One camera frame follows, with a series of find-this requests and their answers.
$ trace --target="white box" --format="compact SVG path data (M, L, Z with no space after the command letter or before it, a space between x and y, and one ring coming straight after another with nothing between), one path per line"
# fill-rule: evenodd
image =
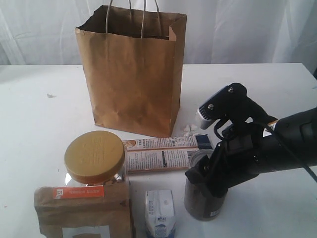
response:
M145 226L148 238L173 238L175 209L171 190L146 191Z

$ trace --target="paper bag handle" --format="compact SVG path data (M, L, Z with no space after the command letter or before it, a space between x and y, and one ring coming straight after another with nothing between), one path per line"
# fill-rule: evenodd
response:
M107 9L107 16L106 16L106 33L108 33L108 22L109 22L109 13L110 13L110 8L111 8L111 5L112 5L112 1L113 0L110 0L110 3L109 3L109 7ZM160 36L162 36L162 27L161 27L161 23L160 23L160 16L159 16L159 6L158 6L158 2L157 0L154 0L155 1L155 5L157 6L157 13L158 13L158 24L159 24L159 33L160 33ZM147 1L144 0L143 1L143 16L142 16L142 26L141 26L141 38L143 38L143 35L144 35L144 16L145 16L145 11L146 11L146 3ZM130 10L130 17L132 19L132 10L131 10L131 0L129 0L129 10Z

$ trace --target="orange label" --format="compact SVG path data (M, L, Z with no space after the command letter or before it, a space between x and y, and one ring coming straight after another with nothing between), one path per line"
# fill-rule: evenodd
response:
M54 199L103 197L104 186L90 187L55 187L53 189Z

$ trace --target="barcode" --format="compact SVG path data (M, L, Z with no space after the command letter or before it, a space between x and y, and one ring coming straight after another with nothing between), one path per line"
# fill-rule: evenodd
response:
M196 152L196 150L188 150L187 151L188 159L190 159L195 152Z

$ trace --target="white table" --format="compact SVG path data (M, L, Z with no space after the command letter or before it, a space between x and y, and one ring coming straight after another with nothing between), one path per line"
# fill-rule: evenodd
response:
M181 136L182 127L194 122L197 107L232 82L245 85L249 97L277 118L316 106L317 81L300 63L185 65L173 135ZM62 186L67 146L100 129L94 126L82 66L0 66L1 237L43 237L33 208L34 190ZM109 131L121 139L145 138ZM220 215L210 222L196 221L186 212L184 172L134 175L130 181L138 237L144 236L144 192L154 189L173 191L177 238L317 234L317 184L303 169L263 174L231 188Z

